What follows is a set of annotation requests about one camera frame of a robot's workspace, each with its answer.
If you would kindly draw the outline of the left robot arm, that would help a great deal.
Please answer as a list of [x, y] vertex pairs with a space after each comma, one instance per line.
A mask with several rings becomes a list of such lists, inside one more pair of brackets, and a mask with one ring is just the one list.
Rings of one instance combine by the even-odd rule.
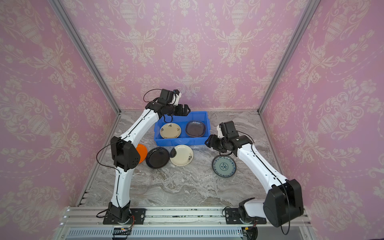
[[135, 123], [119, 137], [112, 137], [110, 144], [113, 165], [115, 170], [115, 184], [111, 201], [105, 210], [104, 224], [130, 224], [135, 223], [131, 213], [130, 187], [134, 169], [140, 161], [137, 146], [147, 131], [162, 117], [187, 116], [191, 109], [188, 105], [180, 105], [182, 93], [179, 90], [161, 89], [160, 96], [147, 102], [141, 116]]

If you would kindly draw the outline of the brownish glass plate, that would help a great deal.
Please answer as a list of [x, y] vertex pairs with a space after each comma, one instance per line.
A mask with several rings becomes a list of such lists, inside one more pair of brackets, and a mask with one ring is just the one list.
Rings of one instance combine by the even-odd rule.
[[200, 138], [206, 132], [206, 125], [201, 121], [190, 121], [187, 123], [185, 131], [189, 137]]

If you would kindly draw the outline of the cream plate with characters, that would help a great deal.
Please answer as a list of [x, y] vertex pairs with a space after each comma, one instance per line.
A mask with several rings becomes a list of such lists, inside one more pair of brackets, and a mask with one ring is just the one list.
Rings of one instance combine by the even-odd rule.
[[163, 139], [176, 139], [182, 133], [182, 128], [175, 123], [167, 123], [160, 128], [160, 135]]

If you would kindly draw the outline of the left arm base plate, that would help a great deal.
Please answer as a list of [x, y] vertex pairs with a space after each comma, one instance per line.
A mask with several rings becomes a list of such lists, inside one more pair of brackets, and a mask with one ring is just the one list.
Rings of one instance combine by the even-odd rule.
[[146, 217], [147, 209], [133, 208], [133, 209], [116, 209], [107, 210], [104, 217], [104, 225], [131, 225], [134, 221], [134, 226], [143, 225]]

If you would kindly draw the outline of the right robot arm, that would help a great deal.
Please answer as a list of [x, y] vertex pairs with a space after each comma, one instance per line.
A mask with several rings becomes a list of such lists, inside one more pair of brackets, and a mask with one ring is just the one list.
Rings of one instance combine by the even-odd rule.
[[218, 133], [210, 135], [205, 144], [219, 153], [230, 152], [245, 163], [262, 184], [267, 196], [263, 203], [247, 199], [239, 203], [239, 214], [245, 222], [266, 219], [281, 227], [304, 214], [302, 187], [279, 173], [257, 150], [254, 141], [239, 134], [232, 121], [220, 123]]

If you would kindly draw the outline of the cream plate with flowers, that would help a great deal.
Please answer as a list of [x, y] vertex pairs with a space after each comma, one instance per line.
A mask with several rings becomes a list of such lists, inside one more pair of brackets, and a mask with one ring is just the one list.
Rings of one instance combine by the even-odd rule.
[[187, 145], [175, 146], [170, 152], [171, 162], [179, 167], [188, 165], [193, 158], [193, 150]]

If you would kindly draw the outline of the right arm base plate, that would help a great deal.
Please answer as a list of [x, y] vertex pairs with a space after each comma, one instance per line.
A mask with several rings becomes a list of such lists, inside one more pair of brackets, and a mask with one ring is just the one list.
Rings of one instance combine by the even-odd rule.
[[225, 207], [222, 210], [227, 225], [265, 225], [267, 220], [260, 217], [246, 217], [239, 208]]

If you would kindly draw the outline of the blue patterned porcelain plate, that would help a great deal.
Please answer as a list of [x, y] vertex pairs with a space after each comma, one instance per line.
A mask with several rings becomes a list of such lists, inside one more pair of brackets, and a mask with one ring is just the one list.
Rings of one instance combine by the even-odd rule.
[[236, 162], [228, 156], [216, 156], [212, 161], [214, 173], [222, 178], [232, 177], [237, 171]]

